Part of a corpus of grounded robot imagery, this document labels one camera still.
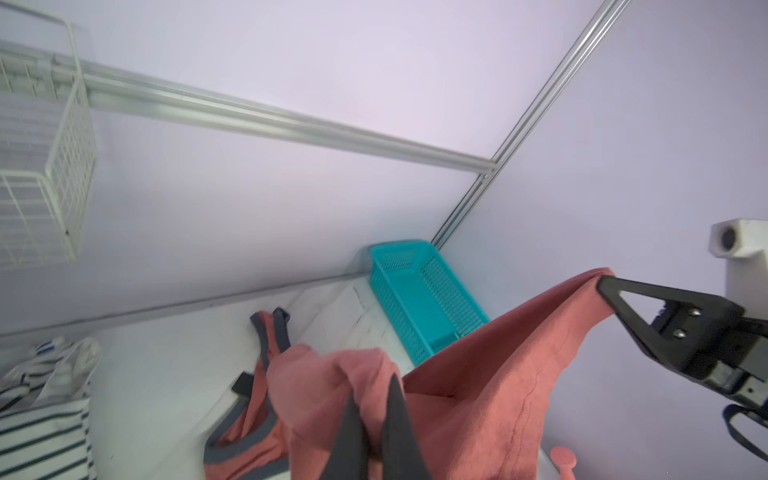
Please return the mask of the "dark red tank top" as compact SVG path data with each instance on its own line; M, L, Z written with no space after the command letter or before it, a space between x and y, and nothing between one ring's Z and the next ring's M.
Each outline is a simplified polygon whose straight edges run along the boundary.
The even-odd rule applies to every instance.
M382 349L319 354L288 338L288 314L252 316L261 356L208 438L209 479L319 479L350 397L382 478L388 387L397 376L431 479L533 479L550 395L588 332L610 317L607 268L575 276L459 340L407 374Z

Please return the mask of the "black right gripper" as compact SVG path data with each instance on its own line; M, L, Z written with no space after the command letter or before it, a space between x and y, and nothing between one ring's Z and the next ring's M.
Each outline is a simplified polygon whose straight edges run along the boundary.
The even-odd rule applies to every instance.
M760 414L767 412L767 330L724 297L604 276L597 290L640 350L662 366ZM659 300L646 321L622 295Z

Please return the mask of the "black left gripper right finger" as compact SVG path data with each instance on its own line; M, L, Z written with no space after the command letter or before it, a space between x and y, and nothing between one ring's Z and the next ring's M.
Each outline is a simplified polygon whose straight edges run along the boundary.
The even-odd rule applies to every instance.
M388 387L386 418L381 436L384 480L432 478L416 438L402 386L393 375Z

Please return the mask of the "teal plastic basket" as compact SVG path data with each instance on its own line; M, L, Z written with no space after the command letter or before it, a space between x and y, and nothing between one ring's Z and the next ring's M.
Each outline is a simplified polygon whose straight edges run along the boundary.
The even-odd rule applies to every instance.
M381 244L370 257L371 289L414 365L489 323L431 243Z

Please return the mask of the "black white striped tank top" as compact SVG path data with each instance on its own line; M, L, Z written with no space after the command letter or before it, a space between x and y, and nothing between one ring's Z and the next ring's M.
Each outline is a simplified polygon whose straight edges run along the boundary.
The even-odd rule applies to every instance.
M96 479L91 378L101 345L57 337L1 376L1 477Z

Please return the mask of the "pink watering can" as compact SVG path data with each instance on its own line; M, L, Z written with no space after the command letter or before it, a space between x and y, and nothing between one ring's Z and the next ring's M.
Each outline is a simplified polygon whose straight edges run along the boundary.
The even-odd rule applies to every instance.
M550 452L550 459L559 471L561 480L575 480L574 468L577 465L577 457L570 449L557 446Z

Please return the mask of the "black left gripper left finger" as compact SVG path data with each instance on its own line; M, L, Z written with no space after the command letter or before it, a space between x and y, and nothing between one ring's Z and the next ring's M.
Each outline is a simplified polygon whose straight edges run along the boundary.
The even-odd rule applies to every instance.
M360 410L350 397L320 480L367 480L369 439Z

